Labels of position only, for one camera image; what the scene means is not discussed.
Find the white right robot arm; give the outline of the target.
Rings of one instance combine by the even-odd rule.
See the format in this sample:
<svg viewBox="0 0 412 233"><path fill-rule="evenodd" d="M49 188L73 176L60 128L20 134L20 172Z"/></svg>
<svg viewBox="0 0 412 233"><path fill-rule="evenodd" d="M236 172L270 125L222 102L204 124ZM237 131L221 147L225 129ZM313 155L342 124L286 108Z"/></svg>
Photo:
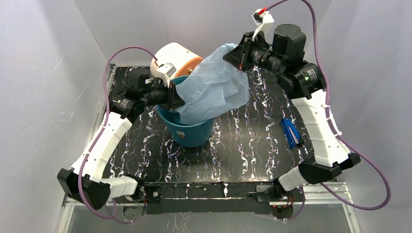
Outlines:
<svg viewBox="0 0 412 233"><path fill-rule="evenodd" d="M316 64L304 59L305 42L300 27L282 24L276 27L271 44L263 32L248 32L223 56L241 71L255 66L271 71L308 131L314 155L274 180L274 196L280 201L286 201L298 187L332 180L361 161L339 140L341 133L326 103L325 78Z"/></svg>

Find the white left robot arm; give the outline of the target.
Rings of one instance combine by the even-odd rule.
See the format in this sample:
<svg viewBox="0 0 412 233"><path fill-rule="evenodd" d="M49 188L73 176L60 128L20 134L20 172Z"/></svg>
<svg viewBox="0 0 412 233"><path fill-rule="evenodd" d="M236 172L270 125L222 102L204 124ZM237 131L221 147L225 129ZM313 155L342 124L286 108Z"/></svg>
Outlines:
<svg viewBox="0 0 412 233"><path fill-rule="evenodd" d="M57 179L68 197L92 210L109 200L127 196L133 202L143 200L144 182L134 175L103 178L114 150L147 107L159 105L174 110L184 101L176 91L171 71L136 68L126 76L124 86L108 97L107 109L96 133L78 160L69 169L61 169Z"/></svg>

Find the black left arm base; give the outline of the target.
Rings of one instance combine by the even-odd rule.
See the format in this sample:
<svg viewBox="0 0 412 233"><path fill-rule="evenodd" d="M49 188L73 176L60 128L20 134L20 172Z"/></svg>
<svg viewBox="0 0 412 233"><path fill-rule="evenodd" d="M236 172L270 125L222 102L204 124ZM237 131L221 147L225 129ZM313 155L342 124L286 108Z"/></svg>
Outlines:
<svg viewBox="0 0 412 233"><path fill-rule="evenodd" d="M124 198L128 202L141 203L143 205L143 213L141 214L141 216L138 216L136 218L131 217L130 219L124 216L124 220L118 219L117 214L113 213L114 217L112 219L122 224L132 224L139 221L144 217L148 203L161 202L161 192L162 188L159 185L145 184L143 181L134 181L134 183L127 183L122 192L116 193L116 196L112 198L114 199L112 201L114 210L117 211L117 208L115 207L117 199Z"/></svg>

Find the translucent blue plastic bag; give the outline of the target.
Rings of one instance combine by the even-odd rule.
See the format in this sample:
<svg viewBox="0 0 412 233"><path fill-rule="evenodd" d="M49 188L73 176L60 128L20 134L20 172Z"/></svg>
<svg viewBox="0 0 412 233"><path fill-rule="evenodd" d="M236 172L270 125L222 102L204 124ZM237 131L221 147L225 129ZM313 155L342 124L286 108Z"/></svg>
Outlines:
<svg viewBox="0 0 412 233"><path fill-rule="evenodd" d="M181 123L197 124L248 103L248 76L223 60L236 46L226 43L218 47L176 85L177 94L185 102L176 109Z"/></svg>

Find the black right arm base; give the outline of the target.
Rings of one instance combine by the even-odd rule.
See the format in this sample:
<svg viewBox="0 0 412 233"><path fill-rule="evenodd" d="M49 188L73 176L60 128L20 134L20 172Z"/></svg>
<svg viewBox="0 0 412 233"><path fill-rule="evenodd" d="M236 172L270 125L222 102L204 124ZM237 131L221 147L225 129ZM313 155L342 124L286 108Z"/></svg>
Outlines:
<svg viewBox="0 0 412 233"><path fill-rule="evenodd" d="M306 196L303 187L298 187L292 191L285 191L279 184L260 184L256 186L254 192L245 194L246 198L252 198L257 202L268 203L274 220L290 221L296 218L306 204ZM299 210L294 213L296 200L301 200Z"/></svg>

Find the teal plastic trash bin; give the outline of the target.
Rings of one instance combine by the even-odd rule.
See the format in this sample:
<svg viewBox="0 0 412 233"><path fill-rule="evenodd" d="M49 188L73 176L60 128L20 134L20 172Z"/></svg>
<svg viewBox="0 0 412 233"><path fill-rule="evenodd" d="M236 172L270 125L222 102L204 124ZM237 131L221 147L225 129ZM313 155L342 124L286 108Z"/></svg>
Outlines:
<svg viewBox="0 0 412 233"><path fill-rule="evenodd" d="M213 118L197 124L187 125L181 123L180 114L176 109L170 110L162 105L157 105L156 110L166 123L168 133L178 145L186 148L203 146L212 135Z"/></svg>

